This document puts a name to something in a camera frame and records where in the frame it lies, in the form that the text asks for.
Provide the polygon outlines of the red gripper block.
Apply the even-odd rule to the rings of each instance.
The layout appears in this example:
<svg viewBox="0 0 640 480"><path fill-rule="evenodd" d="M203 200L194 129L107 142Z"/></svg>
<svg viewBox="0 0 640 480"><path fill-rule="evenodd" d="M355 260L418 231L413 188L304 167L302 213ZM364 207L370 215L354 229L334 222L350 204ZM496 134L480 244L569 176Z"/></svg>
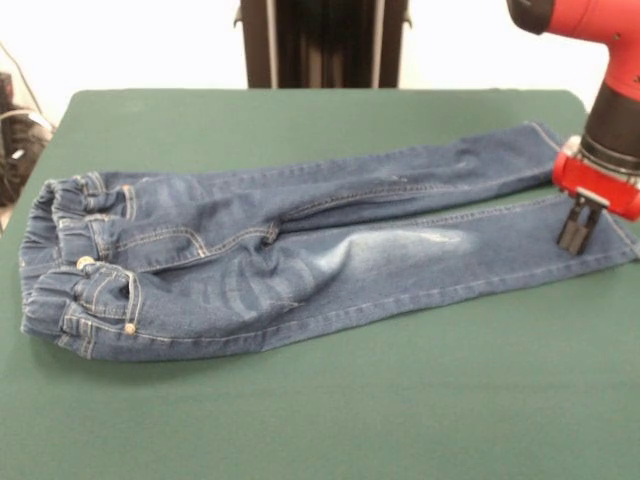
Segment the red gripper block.
<svg viewBox="0 0 640 480"><path fill-rule="evenodd" d="M557 245L582 255L600 220L603 207L630 221L639 219L639 175L598 165L580 150L581 137L571 136L560 148L552 170L556 187L576 197L558 236ZM580 196L595 202L587 202ZM588 208L585 222L580 217Z"/></svg>

